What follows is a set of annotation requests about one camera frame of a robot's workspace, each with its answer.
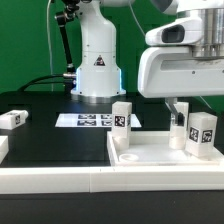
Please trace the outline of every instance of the white platform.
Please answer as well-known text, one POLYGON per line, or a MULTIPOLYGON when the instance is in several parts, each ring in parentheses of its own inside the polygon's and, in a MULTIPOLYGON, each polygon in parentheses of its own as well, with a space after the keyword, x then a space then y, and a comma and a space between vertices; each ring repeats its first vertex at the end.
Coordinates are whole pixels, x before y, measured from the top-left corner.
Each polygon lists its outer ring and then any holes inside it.
POLYGON ((131 132, 130 147, 119 150, 112 133, 107 135, 107 149, 112 166, 224 165, 224 156, 216 148, 210 156, 197 158, 185 150, 169 148, 169 132, 131 132))
MULTIPOLYGON (((165 145, 168 134, 133 132, 131 141, 140 147, 149 144, 151 139, 150 144, 155 144, 158 149, 158 138, 165 145)), ((164 146, 158 152, 163 153, 165 150, 169 149, 164 146)), ((0 194, 224 190, 223 155, 215 148, 210 158, 200 160, 185 153, 174 152, 171 157, 169 154, 161 157, 160 153, 153 157, 143 157, 139 161, 141 165, 136 163, 131 166, 119 164, 116 159, 118 157, 115 157, 112 162, 117 164, 111 167, 1 168, 0 194)))

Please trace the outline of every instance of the black cable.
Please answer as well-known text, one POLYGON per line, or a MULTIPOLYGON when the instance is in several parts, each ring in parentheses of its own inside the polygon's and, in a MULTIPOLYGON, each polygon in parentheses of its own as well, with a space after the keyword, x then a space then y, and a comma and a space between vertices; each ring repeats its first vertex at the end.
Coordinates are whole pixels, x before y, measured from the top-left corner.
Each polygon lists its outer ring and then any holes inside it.
POLYGON ((74 19, 74 17, 73 17, 73 14, 70 19, 68 19, 67 17, 68 15, 66 16, 64 12, 58 12, 56 13, 56 16, 55 16, 59 29, 60 29, 60 33, 61 33, 62 44, 63 44, 64 52, 65 52, 65 59, 67 63, 67 72, 74 73, 76 69, 72 63, 72 55, 71 55, 70 46, 68 42, 67 31, 65 28, 66 23, 71 22, 74 19))
POLYGON ((31 80, 27 84, 21 86, 17 91, 24 91, 28 86, 35 84, 38 81, 46 80, 46 79, 52 79, 52 78, 63 78, 63 75, 48 75, 48 76, 42 76, 36 79, 31 80))
POLYGON ((34 83, 29 83, 27 85, 24 85, 23 88, 19 88, 18 91, 23 92, 26 88, 28 88, 29 86, 32 86, 32 85, 59 84, 59 83, 64 84, 64 82, 57 82, 57 81, 55 81, 55 82, 34 82, 34 83))

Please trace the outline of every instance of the white block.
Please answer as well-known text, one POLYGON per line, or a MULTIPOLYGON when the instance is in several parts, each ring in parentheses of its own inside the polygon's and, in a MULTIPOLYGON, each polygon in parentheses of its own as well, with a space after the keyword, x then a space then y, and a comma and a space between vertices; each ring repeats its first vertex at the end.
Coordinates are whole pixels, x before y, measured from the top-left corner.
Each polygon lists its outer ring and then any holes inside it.
POLYGON ((189 104, 178 102, 174 104, 176 110, 184 115, 184 126, 170 124, 169 147, 172 149, 184 149, 187 138, 187 121, 189 104))
POLYGON ((90 168, 90 192, 220 190, 222 166, 146 166, 90 168))
POLYGON ((129 148, 132 103, 116 102, 112 105, 112 136, 117 148, 129 148))
POLYGON ((89 191, 90 170, 88 167, 0 169, 0 194, 89 191))
POLYGON ((189 115, 186 151, 194 156, 208 156, 212 153, 217 117, 200 112, 189 115))
POLYGON ((12 130, 26 122, 26 110, 12 110, 0 116, 0 128, 12 130))
POLYGON ((0 136, 0 163, 3 161, 9 151, 8 137, 0 136))

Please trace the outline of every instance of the white cube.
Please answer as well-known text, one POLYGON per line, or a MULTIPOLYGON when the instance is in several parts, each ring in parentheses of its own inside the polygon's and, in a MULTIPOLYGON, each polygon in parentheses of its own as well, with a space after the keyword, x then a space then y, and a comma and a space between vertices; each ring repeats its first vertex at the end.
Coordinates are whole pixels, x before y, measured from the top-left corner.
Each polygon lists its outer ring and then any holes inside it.
POLYGON ((26 110, 12 110, 0 116, 0 129, 12 130, 26 122, 26 110))
POLYGON ((112 105, 112 136, 120 150, 129 148, 132 103, 116 102, 112 105))
POLYGON ((169 147, 172 149, 184 149, 186 144, 186 137, 187 137, 189 103, 178 102, 174 104, 174 106, 177 112, 180 112, 184 115, 184 125, 178 126, 173 124, 173 122, 171 121, 169 147))
POLYGON ((217 117, 205 112, 191 113, 188 122, 185 150, 197 157, 208 156, 214 146, 217 117))

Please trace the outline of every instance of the black and white label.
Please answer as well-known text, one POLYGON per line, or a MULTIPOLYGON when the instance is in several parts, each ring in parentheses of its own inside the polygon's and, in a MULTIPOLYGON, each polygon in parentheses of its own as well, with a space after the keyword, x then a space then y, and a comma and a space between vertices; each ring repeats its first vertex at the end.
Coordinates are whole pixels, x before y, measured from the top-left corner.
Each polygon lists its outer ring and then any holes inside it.
POLYGON ((212 130, 205 130, 202 134, 202 143, 208 143, 212 141, 212 130))
POLYGON ((101 121, 102 126, 104 127, 111 127, 112 126, 112 121, 101 121))
POLYGON ((125 117, 124 116, 115 116, 116 127, 125 127, 125 117))
POLYGON ((84 120, 88 120, 88 119, 96 119, 96 115, 95 114, 79 114, 78 119, 84 119, 84 120))
POLYGON ((128 126, 131 125, 131 115, 130 114, 128 115, 127 125, 128 126))
POLYGON ((189 139, 191 139, 194 142, 198 142, 198 138, 199 138, 199 130, 190 127, 189 139))
POLYGON ((101 119, 102 120, 112 120, 112 115, 111 114, 101 114, 101 119))
POLYGON ((20 115, 15 116, 15 122, 16 122, 16 125, 20 124, 21 122, 20 115))
POLYGON ((103 61, 103 58, 101 55, 97 58, 96 62, 94 63, 95 66, 105 66, 105 63, 103 61))
POLYGON ((96 121, 78 121, 77 126, 96 126, 96 121))

